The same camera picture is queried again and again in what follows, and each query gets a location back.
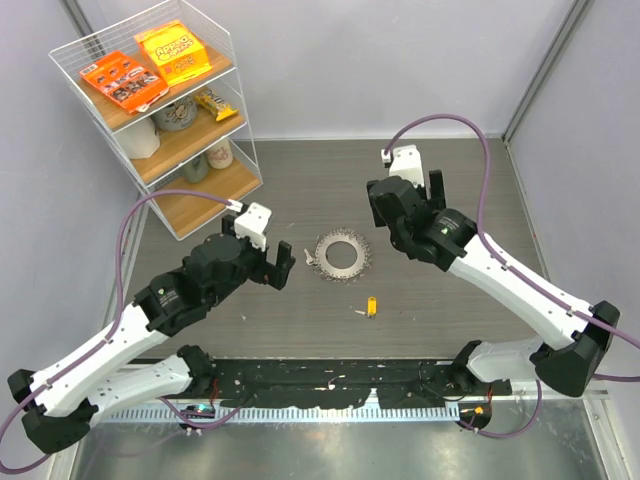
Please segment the metal disc with keyrings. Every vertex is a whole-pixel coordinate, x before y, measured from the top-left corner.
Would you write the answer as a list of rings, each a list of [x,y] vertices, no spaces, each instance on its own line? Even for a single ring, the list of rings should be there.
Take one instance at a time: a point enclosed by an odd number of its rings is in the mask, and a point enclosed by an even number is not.
[[[309,250],[318,260],[313,268],[324,280],[349,283],[362,277],[371,267],[373,254],[366,237],[358,231],[340,227],[320,234]]]

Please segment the yellow candy bar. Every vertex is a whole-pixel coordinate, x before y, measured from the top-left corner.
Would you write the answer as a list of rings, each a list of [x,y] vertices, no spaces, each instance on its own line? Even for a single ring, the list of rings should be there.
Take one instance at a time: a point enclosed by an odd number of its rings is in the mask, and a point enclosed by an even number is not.
[[[194,95],[195,101],[209,111],[217,122],[236,116],[239,111],[210,88],[203,89]]]

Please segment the green grey can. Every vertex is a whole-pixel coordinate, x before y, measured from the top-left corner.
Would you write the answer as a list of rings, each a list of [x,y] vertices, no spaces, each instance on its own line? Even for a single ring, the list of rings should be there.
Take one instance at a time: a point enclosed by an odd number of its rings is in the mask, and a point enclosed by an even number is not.
[[[181,171],[185,180],[189,184],[201,182],[210,170],[210,166],[204,154],[200,154],[186,163]]]

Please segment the beige printed cup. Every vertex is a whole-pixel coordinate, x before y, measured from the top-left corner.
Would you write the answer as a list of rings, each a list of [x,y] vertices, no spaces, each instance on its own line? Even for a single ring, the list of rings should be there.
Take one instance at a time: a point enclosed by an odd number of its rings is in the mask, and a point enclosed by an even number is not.
[[[207,163],[212,169],[222,170],[229,167],[233,162],[233,152],[228,138],[221,139],[214,143],[204,152]]]

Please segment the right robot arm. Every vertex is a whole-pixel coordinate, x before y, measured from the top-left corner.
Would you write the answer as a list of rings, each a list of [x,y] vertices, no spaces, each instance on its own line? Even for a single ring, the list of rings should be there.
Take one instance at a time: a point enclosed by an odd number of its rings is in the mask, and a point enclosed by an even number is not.
[[[446,206],[442,174],[429,197],[399,176],[368,182],[374,223],[411,260],[433,264],[483,290],[536,333],[521,341],[467,343],[454,360],[455,387],[473,394],[486,384],[539,380],[556,392],[581,396],[609,349],[620,312],[607,301],[590,305],[554,287],[513,257],[476,223]]]

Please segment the yellow apple snack box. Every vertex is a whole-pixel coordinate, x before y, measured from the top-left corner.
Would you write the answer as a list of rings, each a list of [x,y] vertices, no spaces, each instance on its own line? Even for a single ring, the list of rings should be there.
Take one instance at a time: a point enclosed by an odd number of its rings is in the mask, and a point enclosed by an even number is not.
[[[137,33],[134,40],[169,87],[212,70],[205,46],[180,20]]]

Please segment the white paper roll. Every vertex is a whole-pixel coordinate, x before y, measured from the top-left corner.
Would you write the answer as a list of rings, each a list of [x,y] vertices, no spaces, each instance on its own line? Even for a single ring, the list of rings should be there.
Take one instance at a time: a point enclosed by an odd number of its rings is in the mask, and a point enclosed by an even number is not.
[[[150,158],[160,147],[157,127],[149,117],[116,132],[114,138],[132,160]]]

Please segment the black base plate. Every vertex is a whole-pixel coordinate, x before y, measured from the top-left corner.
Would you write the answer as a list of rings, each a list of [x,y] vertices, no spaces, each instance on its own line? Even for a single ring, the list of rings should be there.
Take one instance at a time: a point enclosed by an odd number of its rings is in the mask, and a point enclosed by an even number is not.
[[[383,409],[440,407],[487,393],[512,394],[511,383],[482,383],[430,359],[240,360],[214,362],[215,376],[199,393],[171,399],[214,399],[223,407],[361,408],[375,392]]]

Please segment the small silver key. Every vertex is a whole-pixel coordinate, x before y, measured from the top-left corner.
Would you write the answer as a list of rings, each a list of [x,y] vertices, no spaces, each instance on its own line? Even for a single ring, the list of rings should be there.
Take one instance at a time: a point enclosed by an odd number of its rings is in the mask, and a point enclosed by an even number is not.
[[[308,249],[304,249],[304,254],[306,264],[316,268],[318,266],[317,258]]]

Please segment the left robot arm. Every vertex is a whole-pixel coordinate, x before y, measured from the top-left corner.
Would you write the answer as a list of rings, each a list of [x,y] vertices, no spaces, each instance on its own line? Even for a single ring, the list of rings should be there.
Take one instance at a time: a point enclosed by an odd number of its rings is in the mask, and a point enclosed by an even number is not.
[[[281,241],[267,259],[266,220],[227,215],[222,230],[184,257],[180,267],[154,277],[93,338],[50,367],[19,369],[8,378],[27,438],[44,454],[79,442],[102,419],[148,399],[213,387],[215,367],[200,347],[185,345],[158,364],[122,374],[120,368],[153,346],[206,318],[247,281],[277,290],[295,264]]]

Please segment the orange snack box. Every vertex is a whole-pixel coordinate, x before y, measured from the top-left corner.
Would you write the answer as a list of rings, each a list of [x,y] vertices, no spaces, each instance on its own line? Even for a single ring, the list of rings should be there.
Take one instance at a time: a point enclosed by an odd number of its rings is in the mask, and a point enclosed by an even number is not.
[[[146,112],[169,92],[164,79],[120,51],[101,57],[79,74],[128,114]]]

